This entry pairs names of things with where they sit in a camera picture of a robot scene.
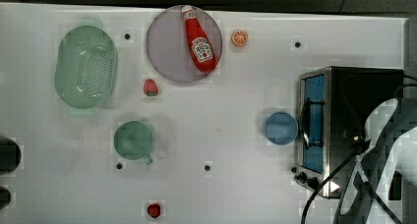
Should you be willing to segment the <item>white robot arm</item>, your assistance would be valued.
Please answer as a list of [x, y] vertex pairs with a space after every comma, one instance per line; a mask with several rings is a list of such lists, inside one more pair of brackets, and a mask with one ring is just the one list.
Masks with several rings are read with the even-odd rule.
[[332, 224], [405, 224], [388, 205], [394, 174], [416, 183], [416, 101], [393, 98], [365, 122], [369, 147], [355, 165]]

